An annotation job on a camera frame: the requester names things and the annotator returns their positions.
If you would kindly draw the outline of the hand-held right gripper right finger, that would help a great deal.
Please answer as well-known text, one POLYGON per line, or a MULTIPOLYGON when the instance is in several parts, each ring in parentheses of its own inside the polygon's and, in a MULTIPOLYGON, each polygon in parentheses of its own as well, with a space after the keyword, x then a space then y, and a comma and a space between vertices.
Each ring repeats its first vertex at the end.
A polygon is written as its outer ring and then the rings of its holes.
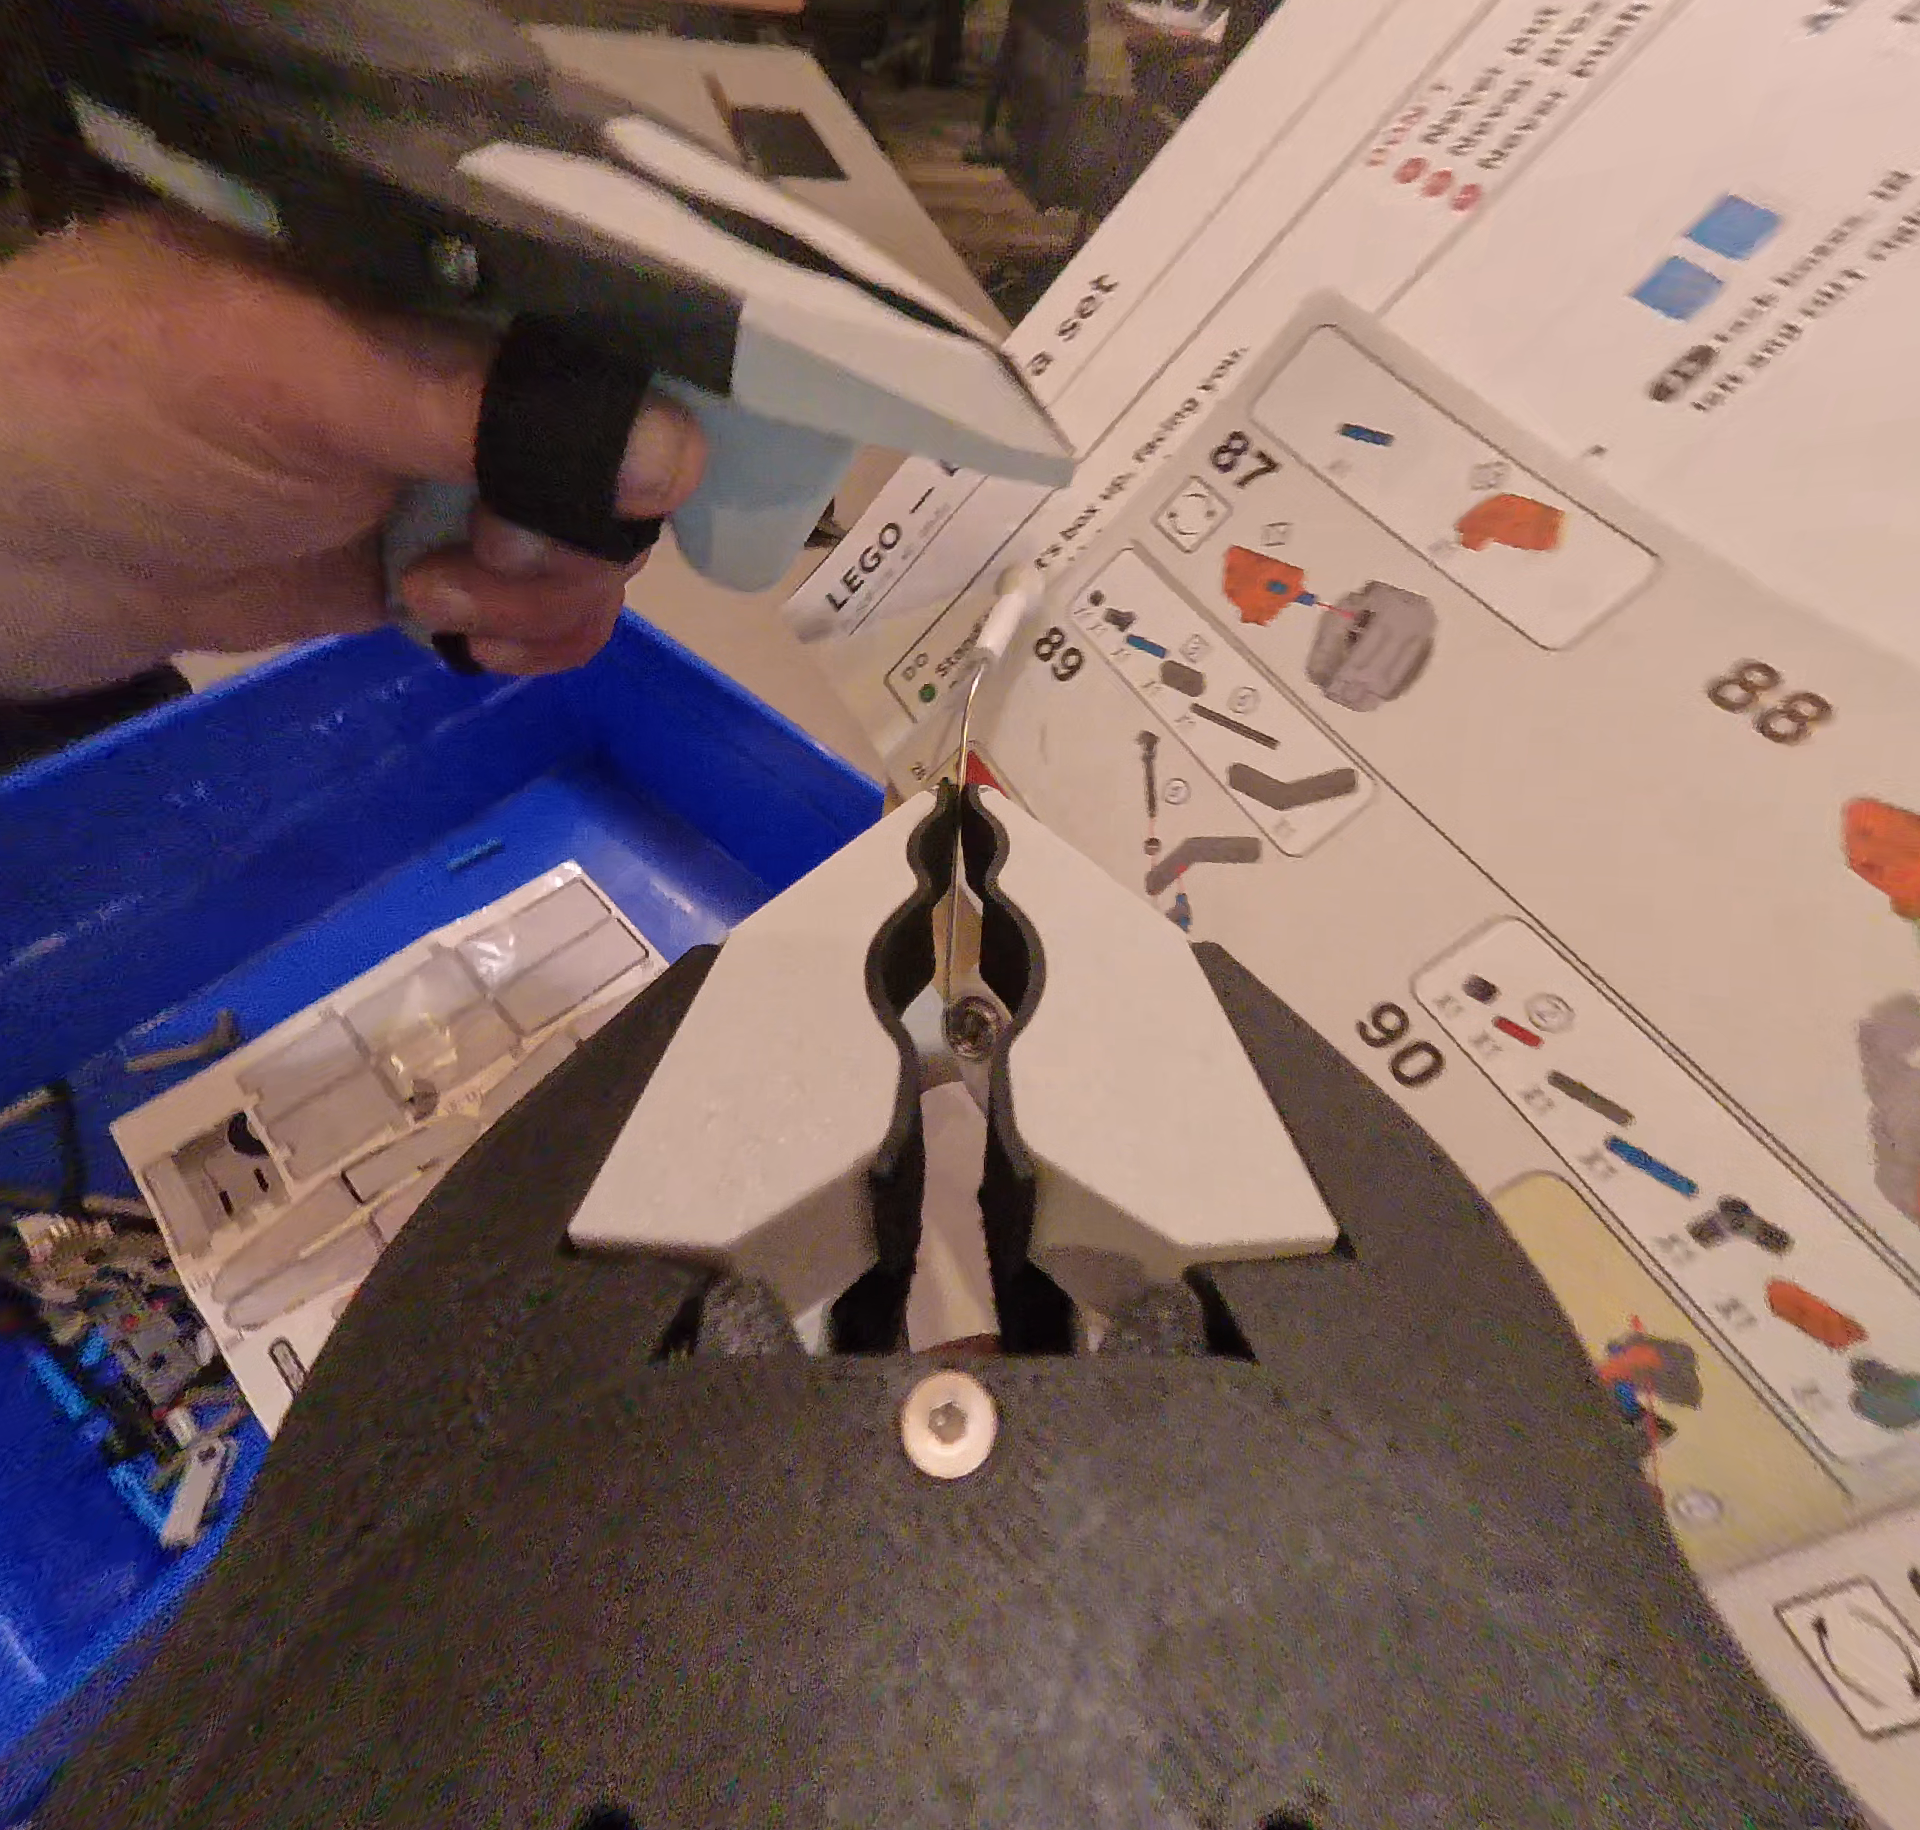
POLYGON ((960 796, 981 901, 989 1059, 981 1231, 1001 1349, 1055 1359, 1207 1264, 1334 1251, 1193 932, 1001 791, 960 796))

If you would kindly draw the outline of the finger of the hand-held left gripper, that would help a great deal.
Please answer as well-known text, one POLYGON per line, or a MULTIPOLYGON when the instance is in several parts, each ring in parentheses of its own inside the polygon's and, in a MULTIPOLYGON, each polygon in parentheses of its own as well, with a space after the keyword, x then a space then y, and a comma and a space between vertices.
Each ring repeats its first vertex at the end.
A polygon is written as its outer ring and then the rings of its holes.
POLYGON ((604 228, 619 260, 656 260, 735 302, 728 405, 869 449, 931 454, 971 477, 1071 481, 1071 444, 981 321, 878 302, 872 284, 799 270, 680 206, 666 183, 548 147, 461 156, 486 198, 604 228))
POLYGON ((745 235, 748 250, 768 250, 768 260, 799 262, 799 270, 835 277, 835 284, 859 284, 872 302, 897 302, 898 315, 926 315, 926 321, 964 329, 981 344, 1001 344, 1001 329, 989 329, 964 302, 919 284, 878 241, 869 241, 859 228, 835 226, 816 206, 774 192, 768 179, 719 156, 702 138, 686 138, 680 124, 666 124, 651 113, 619 113, 619 116, 604 116, 604 147, 638 179, 651 179, 656 192, 672 192, 680 206, 711 216, 719 228, 745 235))

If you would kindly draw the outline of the glossy building instruction booklet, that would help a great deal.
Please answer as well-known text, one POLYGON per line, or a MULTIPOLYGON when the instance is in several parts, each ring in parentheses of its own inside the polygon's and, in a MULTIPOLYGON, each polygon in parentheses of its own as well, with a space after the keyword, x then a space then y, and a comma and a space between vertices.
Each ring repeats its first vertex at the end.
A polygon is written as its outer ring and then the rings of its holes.
POLYGON ((989 748, 1482 1188, 1753 1673, 1915 1821, 1915 668, 1307 298, 989 748))

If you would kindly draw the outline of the small building parts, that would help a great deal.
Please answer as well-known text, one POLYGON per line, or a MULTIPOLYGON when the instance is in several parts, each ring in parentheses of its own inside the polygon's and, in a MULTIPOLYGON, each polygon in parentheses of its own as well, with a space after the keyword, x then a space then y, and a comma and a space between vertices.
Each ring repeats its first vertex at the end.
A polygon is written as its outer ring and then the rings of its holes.
POLYGON ((6 1339, 27 1345, 141 1526, 164 1552, 188 1552, 229 1500, 251 1405, 188 1308, 158 1220, 92 1188, 74 1082, 6 1102, 0 1133, 34 1133, 50 1164, 0 1188, 6 1339))

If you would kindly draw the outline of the person's left hand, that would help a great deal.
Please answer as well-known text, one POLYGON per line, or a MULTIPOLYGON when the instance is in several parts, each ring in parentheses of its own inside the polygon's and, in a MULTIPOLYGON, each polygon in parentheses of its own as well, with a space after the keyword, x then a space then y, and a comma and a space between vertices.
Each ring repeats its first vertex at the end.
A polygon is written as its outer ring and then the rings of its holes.
POLYGON ((345 309, 164 213, 6 260, 6 707, 380 631, 380 524, 414 481, 476 489, 486 367, 486 333, 345 309))

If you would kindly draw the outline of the paper instruction sheet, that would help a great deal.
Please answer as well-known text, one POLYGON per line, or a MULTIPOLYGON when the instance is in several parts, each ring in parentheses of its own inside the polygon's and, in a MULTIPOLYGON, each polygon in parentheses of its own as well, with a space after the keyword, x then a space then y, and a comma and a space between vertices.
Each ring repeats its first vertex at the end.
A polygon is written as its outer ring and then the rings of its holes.
POLYGON ((798 593, 886 774, 1307 298, 1915 671, 1915 0, 1285 0, 1010 329, 1085 465, 909 464, 798 593))

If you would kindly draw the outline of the clear sticker sheet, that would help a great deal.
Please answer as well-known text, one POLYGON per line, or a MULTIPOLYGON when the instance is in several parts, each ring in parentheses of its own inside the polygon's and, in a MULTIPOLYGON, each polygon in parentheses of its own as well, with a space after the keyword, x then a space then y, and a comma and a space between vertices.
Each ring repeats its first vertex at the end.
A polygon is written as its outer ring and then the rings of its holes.
POLYGON ((112 1117, 263 1433, 476 1141, 666 965, 666 946, 558 864, 112 1117))

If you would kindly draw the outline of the blue plastic bin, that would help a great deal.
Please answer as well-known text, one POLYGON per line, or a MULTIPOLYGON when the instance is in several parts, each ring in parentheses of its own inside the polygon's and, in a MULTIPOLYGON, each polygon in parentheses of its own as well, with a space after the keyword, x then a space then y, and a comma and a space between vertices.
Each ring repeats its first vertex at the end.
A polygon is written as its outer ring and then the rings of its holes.
MULTIPOLYGON (((6 1200, 133 1200, 112 1117, 164 1091, 133 1059, 225 1007, 257 1042, 430 927, 577 864, 672 961, 799 881, 878 819, 878 782, 799 738, 680 641, 625 617, 565 677, 461 677, 398 631, 311 646, 6 774, 0 1059, 6 1200)), ((372 1411, 311 1411, 270 1448, 234 1433, 225 1522, 164 1562, 153 1522, 6 1339, 6 1821, 102 1726, 188 1603, 183 1645, 240 1663, 263 1567, 311 1608, 360 1540, 438 1497, 486 1433, 503 1324, 430 1297, 398 1349, 451 1349, 451 1405, 372 1377, 372 1411)))

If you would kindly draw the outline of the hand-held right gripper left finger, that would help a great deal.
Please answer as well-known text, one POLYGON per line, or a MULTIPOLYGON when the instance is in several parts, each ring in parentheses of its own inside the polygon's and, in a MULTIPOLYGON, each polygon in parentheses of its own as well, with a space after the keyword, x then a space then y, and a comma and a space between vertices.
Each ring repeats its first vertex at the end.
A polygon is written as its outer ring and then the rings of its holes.
POLYGON ((829 1349, 909 1349, 926 1202, 911 998, 941 977, 954 782, 909 796, 719 946, 625 1133, 565 1223, 759 1279, 829 1349))

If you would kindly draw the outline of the person's left forearm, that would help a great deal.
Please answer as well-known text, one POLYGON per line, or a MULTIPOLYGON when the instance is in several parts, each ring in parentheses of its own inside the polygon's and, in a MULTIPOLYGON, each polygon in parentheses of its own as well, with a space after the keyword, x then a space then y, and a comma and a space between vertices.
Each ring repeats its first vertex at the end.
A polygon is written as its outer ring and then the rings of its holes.
POLYGON ((60 757, 83 738, 102 738, 112 723, 133 723, 145 710, 164 710, 188 696, 188 677, 175 668, 153 668, 125 688, 98 688, 98 690, 66 690, 66 696, 6 696, 0 707, 0 774, 60 757))

